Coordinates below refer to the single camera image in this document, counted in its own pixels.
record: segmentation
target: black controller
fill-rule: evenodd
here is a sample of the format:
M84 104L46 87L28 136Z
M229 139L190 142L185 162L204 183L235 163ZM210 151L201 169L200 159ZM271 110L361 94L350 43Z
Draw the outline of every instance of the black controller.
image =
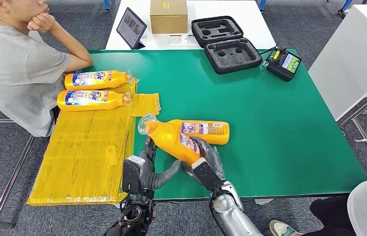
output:
M301 61L300 57L289 52L286 48L281 49L276 46L265 60L263 67L289 82L295 76Z

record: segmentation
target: bottle cap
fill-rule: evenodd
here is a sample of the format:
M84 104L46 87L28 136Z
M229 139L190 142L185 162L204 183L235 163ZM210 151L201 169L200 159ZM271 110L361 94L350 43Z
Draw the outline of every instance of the bottle cap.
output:
M157 119L153 114L148 114L140 119L138 131L140 134L151 134L157 128Z
M135 79L133 77L133 75L131 74L131 71L130 70L127 71L127 72L125 72L125 78L127 80L127 83L129 83L129 84L131 84L133 82L133 80Z
M122 104L124 104L125 106L130 106L131 105L131 93L130 92L126 92L125 94L122 95Z

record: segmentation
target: yellow plastic bag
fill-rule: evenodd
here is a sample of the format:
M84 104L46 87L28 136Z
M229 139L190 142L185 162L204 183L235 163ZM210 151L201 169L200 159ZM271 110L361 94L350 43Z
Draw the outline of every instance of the yellow plastic bag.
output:
M160 111L158 94L135 94L136 83L113 90L131 92L130 107L61 112L27 204L116 204L122 162L133 154L135 117Z

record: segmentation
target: green table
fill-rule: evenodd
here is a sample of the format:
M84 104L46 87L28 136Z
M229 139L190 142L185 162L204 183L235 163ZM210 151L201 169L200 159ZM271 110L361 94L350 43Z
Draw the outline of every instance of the green table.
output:
M94 66L86 71L131 70L140 79L139 93L158 92L158 120L228 122L229 142L217 148L240 197L341 194L366 180L302 64L286 83L262 66L218 75L203 50L91 53ZM144 140L136 130L134 154ZM174 160L158 149L156 171ZM168 200L208 197L182 171L155 193Z

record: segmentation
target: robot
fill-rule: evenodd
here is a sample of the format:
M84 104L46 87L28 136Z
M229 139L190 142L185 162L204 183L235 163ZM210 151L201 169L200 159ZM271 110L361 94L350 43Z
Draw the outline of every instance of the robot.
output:
M182 167L183 171L210 191L209 208L225 236L263 236L243 213L243 205L234 186L225 179L221 159L216 150L202 139L199 144L204 157L192 166L176 160L164 173L154 171L157 146L147 137L139 156L132 155L123 162L122 190L127 197L121 201L121 216L104 236L144 236L156 218L154 190L163 186ZM224 227L219 224L216 214Z

